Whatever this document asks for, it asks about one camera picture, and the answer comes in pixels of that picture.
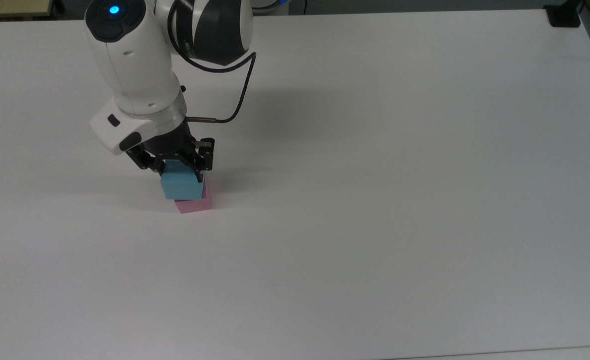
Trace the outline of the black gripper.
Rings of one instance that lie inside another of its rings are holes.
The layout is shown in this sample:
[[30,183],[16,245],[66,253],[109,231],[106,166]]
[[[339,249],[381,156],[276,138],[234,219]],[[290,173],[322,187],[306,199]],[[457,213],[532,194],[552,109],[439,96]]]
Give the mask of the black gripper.
[[151,170],[160,176],[165,168],[165,161],[160,156],[177,157],[193,171],[197,181],[202,183],[204,172],[212,170],[214,150],[213,137],[194,139],[189,126],[183,122],[170,132],[154,136],[142,145],[133,146],[126,151],[126,155],[140,169]]

